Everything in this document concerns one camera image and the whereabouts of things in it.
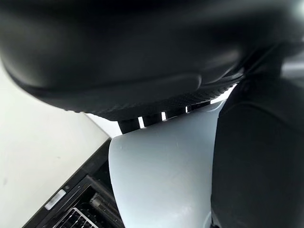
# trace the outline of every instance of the metal grille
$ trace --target metal grille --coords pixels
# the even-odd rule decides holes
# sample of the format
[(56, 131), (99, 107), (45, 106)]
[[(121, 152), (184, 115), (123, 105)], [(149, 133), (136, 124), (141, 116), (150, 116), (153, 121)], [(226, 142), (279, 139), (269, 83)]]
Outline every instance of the metal grille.
[(98, 228), (77, 208), (72, 208), (53, 228)]

